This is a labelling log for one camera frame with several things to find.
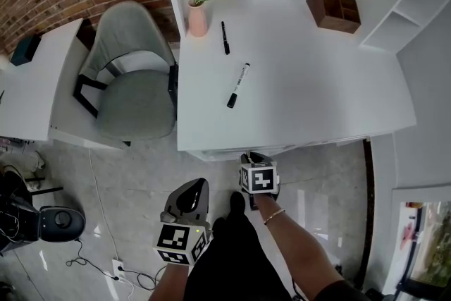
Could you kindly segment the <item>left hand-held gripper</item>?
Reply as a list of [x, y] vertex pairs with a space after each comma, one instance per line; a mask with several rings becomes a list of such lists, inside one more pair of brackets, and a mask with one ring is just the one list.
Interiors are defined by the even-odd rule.
[[154, 251], [169, 264], [193, 266], [209, 244], [209, 183], [197, 178], [174, 190], [156, 224]]

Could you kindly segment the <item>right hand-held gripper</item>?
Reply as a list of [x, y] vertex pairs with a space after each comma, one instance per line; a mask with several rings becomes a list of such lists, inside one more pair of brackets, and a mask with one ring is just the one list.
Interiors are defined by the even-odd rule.
[[257, 210], [254, 196], [268, 195], [278, 199], [280, 177], [277, 173], [277, 162], [271, 157], [258, 152], [249, 152], [240, 156], [240, 187], [249, 195], [251, 210]]

